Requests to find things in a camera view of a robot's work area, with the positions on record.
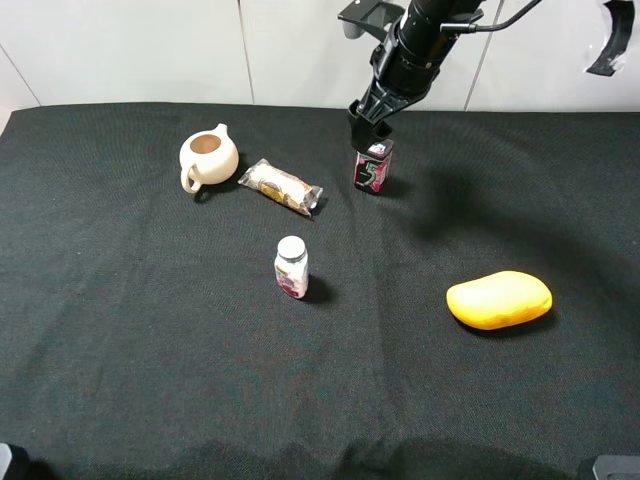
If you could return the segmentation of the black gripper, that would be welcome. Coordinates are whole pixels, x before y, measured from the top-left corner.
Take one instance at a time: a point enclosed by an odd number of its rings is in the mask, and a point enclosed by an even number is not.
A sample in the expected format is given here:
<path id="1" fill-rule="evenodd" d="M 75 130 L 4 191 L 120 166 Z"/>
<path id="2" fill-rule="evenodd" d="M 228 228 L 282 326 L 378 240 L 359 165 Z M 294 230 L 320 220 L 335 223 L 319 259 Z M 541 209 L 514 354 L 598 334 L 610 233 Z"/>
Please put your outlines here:
<path id="1" fill-rule="evenodd" d="M 372 53 L 373 78 L 367 91 L 348 107 L 351 146 L 367 150 L 375 140 L 385 141 L 393 128 L 383 120 L 424 99 L 441 64 L 442 56 L 416 56 L 402 43 L 399 30 L 391 29 Z"/>

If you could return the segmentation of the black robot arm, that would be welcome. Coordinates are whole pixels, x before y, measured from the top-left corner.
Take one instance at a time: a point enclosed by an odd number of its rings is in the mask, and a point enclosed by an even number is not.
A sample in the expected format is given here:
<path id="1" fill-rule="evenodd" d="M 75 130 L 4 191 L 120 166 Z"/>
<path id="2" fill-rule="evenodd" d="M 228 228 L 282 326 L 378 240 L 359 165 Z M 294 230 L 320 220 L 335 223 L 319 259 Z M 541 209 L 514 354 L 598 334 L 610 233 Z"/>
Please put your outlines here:
<path id="1" fill-rule="evenodd" d="M 422 101 L 457 42 L 443 25 L 480 19 L 478 1 L 414 0 L 407 7 L 390 1 L 352 1 L 338 15 L 344 35 L 367 33 L 379 41 L 370 57 L 371 82 L 348 107 L 351 145 L 358 151 L 389 137 L 386 119 Z"/>

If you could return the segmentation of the grey robot base right corner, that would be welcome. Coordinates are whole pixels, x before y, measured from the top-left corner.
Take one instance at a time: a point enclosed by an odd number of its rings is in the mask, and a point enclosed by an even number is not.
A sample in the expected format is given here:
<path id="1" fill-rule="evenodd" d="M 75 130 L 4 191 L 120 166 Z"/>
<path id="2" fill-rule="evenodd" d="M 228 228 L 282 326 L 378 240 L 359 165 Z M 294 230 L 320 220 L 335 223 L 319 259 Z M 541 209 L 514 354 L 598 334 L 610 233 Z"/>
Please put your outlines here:
<path id="1" fill-rule="evenodd" d="M 595 459 L 591 472 L 595 480 L 639 480 L 640 457 L 601 455 Z"/>

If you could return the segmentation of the grey robot base left corner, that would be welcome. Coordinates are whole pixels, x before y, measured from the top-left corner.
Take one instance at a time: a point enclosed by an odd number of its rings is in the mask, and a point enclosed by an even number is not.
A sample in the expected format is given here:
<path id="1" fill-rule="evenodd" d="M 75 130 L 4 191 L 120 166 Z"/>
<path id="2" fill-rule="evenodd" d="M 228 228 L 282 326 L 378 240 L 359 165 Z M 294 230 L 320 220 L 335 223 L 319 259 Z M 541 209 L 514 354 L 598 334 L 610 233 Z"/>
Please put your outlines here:
<path id="1" fill-rule="evenodd" d="M 0 480 L 7 480 L 9 470 L 12 466 L 13 452 L 11 447 L 5 443 L 0 444 Z"/>

